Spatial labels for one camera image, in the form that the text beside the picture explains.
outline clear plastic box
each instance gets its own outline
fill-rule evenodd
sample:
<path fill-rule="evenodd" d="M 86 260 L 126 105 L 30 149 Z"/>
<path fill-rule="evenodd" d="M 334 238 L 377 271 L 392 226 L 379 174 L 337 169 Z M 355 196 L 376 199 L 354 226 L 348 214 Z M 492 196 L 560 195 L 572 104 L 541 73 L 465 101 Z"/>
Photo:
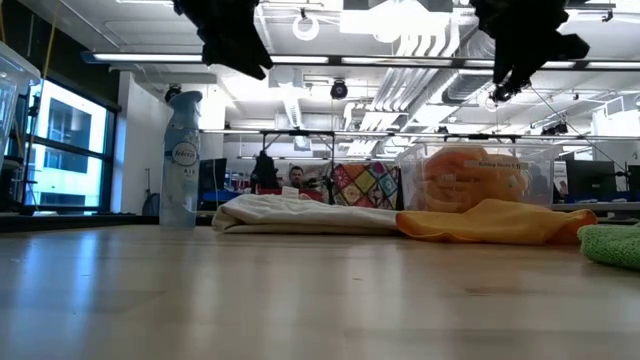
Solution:
<path fill-rule="evenodd" d="M 18 94 L 26 94 L 29 86 L 37 84 L 40 71 L 0 42 L 0 169 L 9 140 Z"/>
<path fill-rule="evenodd" d="M 549 207 L 558 149 L 483 141 L 421 143 L 398 156 L 407 210 L 463 213 L 484 199 Z"/>

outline container label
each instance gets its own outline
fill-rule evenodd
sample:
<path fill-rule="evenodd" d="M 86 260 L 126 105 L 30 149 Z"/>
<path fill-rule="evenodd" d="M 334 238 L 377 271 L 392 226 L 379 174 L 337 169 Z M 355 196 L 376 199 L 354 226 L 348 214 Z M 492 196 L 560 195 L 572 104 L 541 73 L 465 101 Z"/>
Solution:
<path fill-rule="evenodd" d="M 488 169 L 511 169 L 511 170 L 529 170 L 528 163 L 516 162 L 492 162 L 492 161 L 476 161 L 466 160 L 464 162 L 466 168 L 488 168 Z"/>
<path fill-rule="evenodd" d="M 180 142 L 173 147 L 171 156 L 180 166 L 191 166 L 198 161 L 198 150 L 192 143 Z"/>

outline green cloth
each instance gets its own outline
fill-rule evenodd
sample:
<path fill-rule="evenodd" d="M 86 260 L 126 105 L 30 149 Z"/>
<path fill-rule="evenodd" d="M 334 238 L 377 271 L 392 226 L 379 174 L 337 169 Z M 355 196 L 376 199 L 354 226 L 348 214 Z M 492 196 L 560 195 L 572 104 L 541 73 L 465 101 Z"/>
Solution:
<path fill-rule="evenodd" d="M 578 237 L 589 260 L 640 270 L 640 227 L 588 225 L 578 230 Z"/>

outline computer monitor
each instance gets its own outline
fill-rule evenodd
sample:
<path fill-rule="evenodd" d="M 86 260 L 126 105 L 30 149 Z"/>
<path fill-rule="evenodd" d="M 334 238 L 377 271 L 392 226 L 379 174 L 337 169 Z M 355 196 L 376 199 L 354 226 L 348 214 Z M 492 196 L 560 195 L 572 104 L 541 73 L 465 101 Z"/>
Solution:
<path fill-rule="evenodd" d="M 567 160 L 569 197 L 574 201 L 611 201 L 617 194 L 612 161 Z"/>
<path fill-rule="evenodd" d="M 205 192 L 224 190 L 224 174 L 227 171 L 227 159 L 200 161 L 200 178 L 198 193 L 200 197 Z"/>

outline yellow cloth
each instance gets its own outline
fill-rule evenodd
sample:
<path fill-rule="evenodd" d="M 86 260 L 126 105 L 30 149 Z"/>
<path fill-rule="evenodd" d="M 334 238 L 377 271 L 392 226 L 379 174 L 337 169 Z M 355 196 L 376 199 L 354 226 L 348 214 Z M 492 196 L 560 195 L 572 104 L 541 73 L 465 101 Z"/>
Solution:
<path fill-rule="evenodd" d="M 597 223 L 590 210 L 554 212 L 523 203 L 487 199 L 462 214 L 403 211 L 398 229 L 432 242 L 498 244 L 578 244 L 578 229 Z"/>

